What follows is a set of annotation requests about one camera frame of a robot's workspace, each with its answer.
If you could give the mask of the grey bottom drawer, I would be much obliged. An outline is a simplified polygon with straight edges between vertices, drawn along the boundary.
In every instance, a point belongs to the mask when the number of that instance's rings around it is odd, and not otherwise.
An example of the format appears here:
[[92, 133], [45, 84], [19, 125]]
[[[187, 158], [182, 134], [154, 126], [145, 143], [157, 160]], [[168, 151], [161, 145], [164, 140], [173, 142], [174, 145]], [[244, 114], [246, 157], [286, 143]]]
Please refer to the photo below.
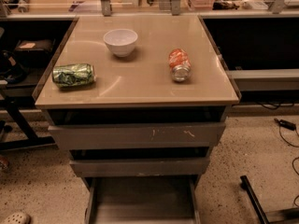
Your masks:
[[186, 176], [95, 178], [84, 224], [201, 224]]

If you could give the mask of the grey drawer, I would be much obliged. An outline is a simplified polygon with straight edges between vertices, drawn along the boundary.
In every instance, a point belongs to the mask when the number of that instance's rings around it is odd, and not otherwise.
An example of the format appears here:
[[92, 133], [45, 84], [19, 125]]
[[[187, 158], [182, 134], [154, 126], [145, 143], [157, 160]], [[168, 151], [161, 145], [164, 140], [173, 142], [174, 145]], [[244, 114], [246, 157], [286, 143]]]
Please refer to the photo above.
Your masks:
[[209, 158], [170, 158], [132, 160], [71, 161], [80, 177], [200, 175], [206, 171]]
[[201, 224], [186, 176], [95, 178], [84, 224]]
[[219, 143], [224, 129], [223, 122], [49, 126], [64, 150], [209, 147]]

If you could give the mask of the grey drawer cabinet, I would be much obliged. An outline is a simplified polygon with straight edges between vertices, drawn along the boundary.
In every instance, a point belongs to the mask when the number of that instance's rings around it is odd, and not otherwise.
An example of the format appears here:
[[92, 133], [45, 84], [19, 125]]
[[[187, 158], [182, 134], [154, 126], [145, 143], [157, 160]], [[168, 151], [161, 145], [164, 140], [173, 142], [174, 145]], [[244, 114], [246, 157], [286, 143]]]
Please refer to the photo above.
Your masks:
[[[134, 51], [112, 54], [104, 34], [130, 29]], [[168, 56], [187, 52], [190, 77], [172, 79]], [[56, 62], [89, 63], [95, 81], [60, 89], [46, 72], [34, 92], [36, 107], [50, 126], [223, 122], [240, 99], [203, 21], [196, 15], [82, 16]], [[214, 146], [67, 150], [70, 161], [209, 158]]]

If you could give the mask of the grey top drawer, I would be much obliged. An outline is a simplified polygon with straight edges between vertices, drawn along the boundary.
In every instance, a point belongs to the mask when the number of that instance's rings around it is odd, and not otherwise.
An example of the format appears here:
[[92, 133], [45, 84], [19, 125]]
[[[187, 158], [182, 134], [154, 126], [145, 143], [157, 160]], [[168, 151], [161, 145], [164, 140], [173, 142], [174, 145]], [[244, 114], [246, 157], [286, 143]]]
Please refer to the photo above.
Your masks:
[[223, 122], [49, 126], [64, 150], [209, 147], [219, 143], [224, 129]]

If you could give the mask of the grey middle drawer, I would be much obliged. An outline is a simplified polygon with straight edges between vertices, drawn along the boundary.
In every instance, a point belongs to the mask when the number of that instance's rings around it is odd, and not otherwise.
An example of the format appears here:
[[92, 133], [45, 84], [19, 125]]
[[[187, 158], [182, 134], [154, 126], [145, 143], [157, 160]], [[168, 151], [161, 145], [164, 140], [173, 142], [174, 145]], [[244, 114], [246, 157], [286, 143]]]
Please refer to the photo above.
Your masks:
[[200, 175], [206, 171], [209, 158], [170, 158], [132, 160], [71, 161], [80, 177]]

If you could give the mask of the crushed orange can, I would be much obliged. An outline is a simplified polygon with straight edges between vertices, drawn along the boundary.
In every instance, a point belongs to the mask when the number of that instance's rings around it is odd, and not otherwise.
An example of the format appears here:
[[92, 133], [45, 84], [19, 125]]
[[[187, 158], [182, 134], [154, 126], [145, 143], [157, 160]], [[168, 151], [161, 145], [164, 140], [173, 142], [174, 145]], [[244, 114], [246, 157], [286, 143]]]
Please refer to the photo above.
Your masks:
[[190, 77], [191, 63], [187, 52], [183, 49], [173, 49], [169, 56], [170, 74], [174, 81], [183, 82]]

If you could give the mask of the white bowl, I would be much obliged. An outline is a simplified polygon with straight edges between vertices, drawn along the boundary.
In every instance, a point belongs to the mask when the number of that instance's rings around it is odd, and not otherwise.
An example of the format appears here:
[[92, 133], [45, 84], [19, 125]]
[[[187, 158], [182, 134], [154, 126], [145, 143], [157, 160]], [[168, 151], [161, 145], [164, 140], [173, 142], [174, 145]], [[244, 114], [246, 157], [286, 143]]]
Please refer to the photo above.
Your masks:
[[138, 34], [130, 29], [114, 29], [104, 34], [104, 43], [117, 57], [126, 57], [135, 49]]

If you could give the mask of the crushed green can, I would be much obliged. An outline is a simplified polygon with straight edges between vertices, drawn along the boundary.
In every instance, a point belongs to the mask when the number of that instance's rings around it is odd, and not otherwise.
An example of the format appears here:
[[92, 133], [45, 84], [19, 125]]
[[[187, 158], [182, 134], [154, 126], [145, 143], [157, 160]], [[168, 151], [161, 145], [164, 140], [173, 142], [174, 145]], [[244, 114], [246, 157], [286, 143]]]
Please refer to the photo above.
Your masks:
[[52, 70], [52, 81], [59, 88], [71, 88], [94, 83], [93, 66], [88, 63], [74, 63], [56, 66]]

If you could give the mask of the black table leg left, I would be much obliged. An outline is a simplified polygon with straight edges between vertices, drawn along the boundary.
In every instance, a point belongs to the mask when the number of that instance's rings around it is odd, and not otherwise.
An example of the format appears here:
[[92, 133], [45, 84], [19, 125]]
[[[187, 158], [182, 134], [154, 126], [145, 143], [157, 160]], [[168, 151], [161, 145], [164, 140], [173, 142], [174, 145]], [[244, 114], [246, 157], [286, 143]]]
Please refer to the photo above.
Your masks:
[[1, 92], [1, 106], [7, 111], [14, 122], [19, 126], [26, 135], [26, 139], [0, 142], [0, 150], [12, 150], [20, 148], [31, 148], [45, 145], [53, 145], [55, 143], [51, 136], [39, 137], [28, 123], [27, 119], [22, 115], [19, 108], [25, 107], [31, 109], [33, 100], [30, 97], [9, 97]]

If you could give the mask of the black bag on shelf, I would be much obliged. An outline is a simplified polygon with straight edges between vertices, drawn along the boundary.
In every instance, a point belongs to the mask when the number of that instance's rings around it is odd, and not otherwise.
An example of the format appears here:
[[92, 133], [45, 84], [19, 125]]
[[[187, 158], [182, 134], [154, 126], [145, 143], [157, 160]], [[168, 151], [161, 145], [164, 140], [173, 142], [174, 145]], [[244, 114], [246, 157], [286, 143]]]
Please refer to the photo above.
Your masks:
[[20, 40], [14, 54], [25, 67], [42, 68], [48, 65], [54, 44], [51, 39]]

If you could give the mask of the black power adapter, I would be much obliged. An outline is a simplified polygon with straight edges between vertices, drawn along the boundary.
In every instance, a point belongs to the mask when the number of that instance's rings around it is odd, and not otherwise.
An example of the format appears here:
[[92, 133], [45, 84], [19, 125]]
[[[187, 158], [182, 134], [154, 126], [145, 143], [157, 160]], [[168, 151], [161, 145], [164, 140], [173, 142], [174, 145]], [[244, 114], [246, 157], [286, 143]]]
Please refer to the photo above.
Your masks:
[[285, 119], [275, 119], [275, 122], [283, 128], [289, 129], [291, 131], [295, 131], [296, 130], [296, 125], [292, 122], [289, 122]]

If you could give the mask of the white perforated clog shoe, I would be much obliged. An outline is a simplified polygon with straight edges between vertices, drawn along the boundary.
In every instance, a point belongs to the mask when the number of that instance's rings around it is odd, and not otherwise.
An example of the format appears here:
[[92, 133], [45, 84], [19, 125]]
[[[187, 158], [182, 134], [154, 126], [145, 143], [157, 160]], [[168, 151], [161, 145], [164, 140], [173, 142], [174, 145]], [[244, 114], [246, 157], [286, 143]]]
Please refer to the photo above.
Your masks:
[[0, 222], [0, 224], [30, 224], [31, 218], [23, 212], [14, 213]]

